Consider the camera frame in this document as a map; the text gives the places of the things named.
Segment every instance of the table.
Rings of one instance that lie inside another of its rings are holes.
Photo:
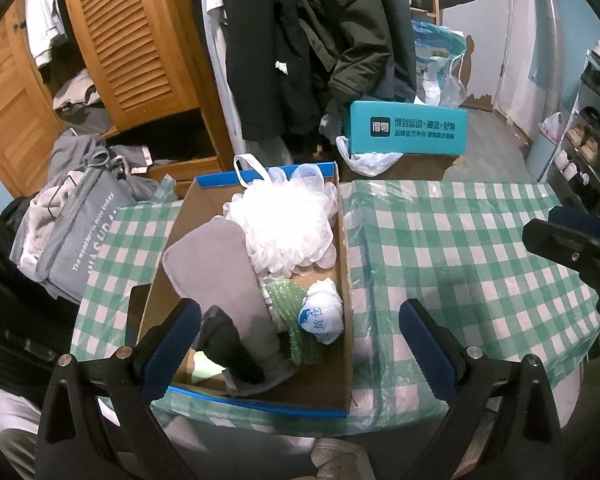
[[[153,279],[181,202],[121,209],[90,274],[72,353],[110,356],[124,341],[131,288]],[[354,375],[346,419],[271,415],[168,391],[158,415],[299,436],[396,428],[445,413],[399,333],[397,313],[419,298],[463,345],[493,358],[540,356],[552,386],[600,332],[596,294],[577,275],[528,254],[522,227],[558,205],[545,184],[355,181],[341,184],[352,281]]]

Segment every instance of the black square logo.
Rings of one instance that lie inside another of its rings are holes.
[[[391,132],[391,119],[389,117],[371,117],[371,136],[389,137]]]

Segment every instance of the open shoe box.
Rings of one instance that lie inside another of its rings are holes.
[[[342,199],[338,182],[338,170],[333,163],[318,164],[326,182],[338,188],[338,217],[333,227],[334,243],[338,256],[336,264],[328,270],[317,269],[309,276],[294,276],[303,288],[324,278],[331,278],[338,287],[344,302],[345,331],[336,342],[325,346],[325,361],[320,365],[303,365],[297,373],[275,388],[262,394],[232,398],[224,387],[222,375],[206,379],[195,386],[190,384],[192,356],[190,350],[177,371],[170,390],[181,395],[224,402],[270,413],[295,416],[344,417],[349,412],[351,399],[351,347],[353,339],[352,312],[349,298],[349,271],[347,269],[346,234],[343,231]],[[291,176],[296,166],[283,170]],[[259,178],[255,171],[243,171],[246,182]],[[174,244],[193,229],[222,214],[222,206],[235,193],[244,192],[235,173],[216,173],[197,177],[184,198],[182,209],[176,218],[166,246]],[[158,267],[152,283],[144,314],[140,323],[138,340],[152,327],[162,323],[174,309],[180,298],[162,268]],[[286,335],[281,335],[283,349],[288,349]]]

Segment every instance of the gray pants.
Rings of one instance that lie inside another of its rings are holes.
[[[0,433],[0,451],[25,480],[34,480],[37,435],[23,430]]]

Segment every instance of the shoe rack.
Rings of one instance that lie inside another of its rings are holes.
[[[568,164],[563,169],[564,152]],[[580,88],[546,180],[563,205],[600,214],[600,59],[587,52]]]

